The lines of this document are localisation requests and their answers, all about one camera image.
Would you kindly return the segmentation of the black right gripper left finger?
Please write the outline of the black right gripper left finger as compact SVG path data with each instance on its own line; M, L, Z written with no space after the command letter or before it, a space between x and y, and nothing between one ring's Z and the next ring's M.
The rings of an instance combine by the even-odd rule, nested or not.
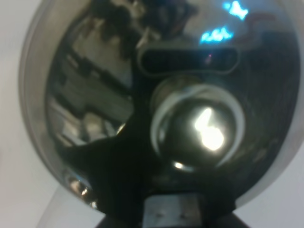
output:
M105 215L95 228L123 228L124 223L116 218Z

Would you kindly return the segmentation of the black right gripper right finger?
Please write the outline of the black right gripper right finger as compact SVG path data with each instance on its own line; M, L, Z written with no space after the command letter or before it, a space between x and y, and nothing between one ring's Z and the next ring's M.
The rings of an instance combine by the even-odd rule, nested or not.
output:
M220 227L221 228L249 228L249 226L234 213L230 213L222 217L220 220Z

